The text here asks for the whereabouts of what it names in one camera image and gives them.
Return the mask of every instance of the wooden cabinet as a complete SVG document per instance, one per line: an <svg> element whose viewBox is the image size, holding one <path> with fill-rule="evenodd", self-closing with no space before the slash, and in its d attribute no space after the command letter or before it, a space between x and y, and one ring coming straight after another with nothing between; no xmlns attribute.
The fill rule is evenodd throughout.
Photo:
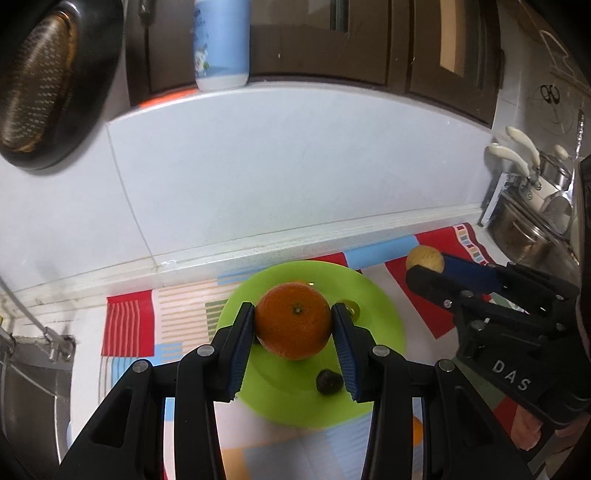
<svg viewBox="0 0 591 480"><path fill-rule="evenodd" d="M500 61L491 0L252 0L253 78L364 82L492 125Z"/></svg>
<svg viewBox="0 0 591 480"><path fill-rule="evenodd" d="M496 2L251 2L251 81L353 83L414 96L492 125L501 58ZM129 0L132 104L194 84L192 18L193 0Z"/></svg>
<svg viewBox="0 0 591 480"><path fill-rule="evenodd" d="M490 0L415 0L409 93L492 125L502 69Z"/></svg>
<svg viewBox="0 0 591 480"><path fill-rule="evenodd" d="M252 0L251 75L385 85L389 0Z"/></svg>

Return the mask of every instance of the sink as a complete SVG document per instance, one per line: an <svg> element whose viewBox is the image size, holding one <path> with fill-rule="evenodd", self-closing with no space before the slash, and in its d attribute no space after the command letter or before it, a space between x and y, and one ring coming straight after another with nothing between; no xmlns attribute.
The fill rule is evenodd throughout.
<svg viewBox="0 0 591 480"><path fill-rule="evenodd" d="M42 339L17 338L12 355L0 351L0 420L20 463L50 480L68 449L74 356L52 363Z"/></svg>

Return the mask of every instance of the person's hand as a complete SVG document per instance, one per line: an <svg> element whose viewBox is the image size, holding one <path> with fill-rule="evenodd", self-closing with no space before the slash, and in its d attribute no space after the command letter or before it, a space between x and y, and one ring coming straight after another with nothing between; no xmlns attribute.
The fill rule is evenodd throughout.
<svg viewBox="0 0 591 480"><path fill-rule="evenodd" d="M511 440L522 450L531 450L537 445L541 437L542 421L534 417L521 405L517 406Z"/></svg>
<svg viewBox="0 0 591 480"><path fill-rule="evenodd" d="M589 415L584 414L563 430L556 430L558 438L579 436L589 423ZM511 440L522 450L531 450L540 441L542 421L534 417L522 406L517 406L515 420L511 427Z"/></svg>

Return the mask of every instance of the green plate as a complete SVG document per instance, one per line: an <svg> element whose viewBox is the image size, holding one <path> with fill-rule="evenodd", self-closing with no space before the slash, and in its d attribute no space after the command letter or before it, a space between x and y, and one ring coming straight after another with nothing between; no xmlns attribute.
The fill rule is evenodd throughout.
<svg viewBox="0 0 591 480"><path fill-rule="evenodd" d="M242 302L256 305L269 289L291 281L311 284L331 306L341 300L357 302L356 324L369 329L377 343L404 354L404 328L386 294L355 270L327 262L290 262L253 275L232 294L217 327L231 325ZM262 417L295 427L325 428L371 411L371 403L355 403L344 388L330 397L320 395L316 376L325 368L340 372L332 337L318 355L300 361L282 359L254 344L238 396Z"/></svg>

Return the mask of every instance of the white tile wall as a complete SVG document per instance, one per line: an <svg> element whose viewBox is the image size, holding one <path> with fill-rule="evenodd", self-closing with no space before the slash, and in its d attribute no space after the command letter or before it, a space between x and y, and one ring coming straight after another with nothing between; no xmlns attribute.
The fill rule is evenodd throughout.
<svg viewBox="0 0 591 480"><path fill-rule="evenodd" d="M499 98L517 105L523 64L522 34L517 22L499 6L499 26L501 28L501 48L505 52L505 77Z"/></svg>
<svg viewBox="0 0 591 480"><path fill-rule="evenodd" d="M255 85L109 124L154 255L483 199L489 130L391 95Z"/></svg>
<svg viewBox="0 0 591 480"><path fill-rule="evenodd" d="M48 170L0 158L0 274L14 290L147 256L104 126Z"/></svg>
<svg viewBox="0 0 591 480"><path fill-rule="evenodd" d="M495 136L518 153L527 156L527 151L503 138L505 124L523 130L536 146L546 152L553 152L555 144L561 144L574 155L576 146L576 123L579 108L587 113L587 133L583 142L583 156L591 153L591 100L583 96L567 83L550 73L551 56L540 42L529 38L503 7L499 7L501 23L501 44L505 50L505 85L499 91L499 101L493 131ZM568 60L577 71L575 62ZM561 93L560 104L552 106L545 103L540 95L541 85L555 84Z"/></svg>

